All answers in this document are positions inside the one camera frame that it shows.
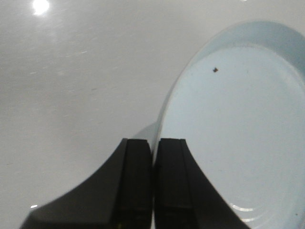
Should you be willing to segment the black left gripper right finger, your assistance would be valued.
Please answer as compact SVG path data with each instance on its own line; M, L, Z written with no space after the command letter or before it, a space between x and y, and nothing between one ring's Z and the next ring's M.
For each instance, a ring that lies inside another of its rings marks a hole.
M246 229L193 158L186 140L162 138L155 162L157 229Z

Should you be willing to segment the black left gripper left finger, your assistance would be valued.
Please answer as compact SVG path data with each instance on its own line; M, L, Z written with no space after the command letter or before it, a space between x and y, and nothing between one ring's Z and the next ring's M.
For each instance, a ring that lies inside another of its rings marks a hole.
M80 185L34 209L23 229L149 229L152 155L147 140L124 138Z

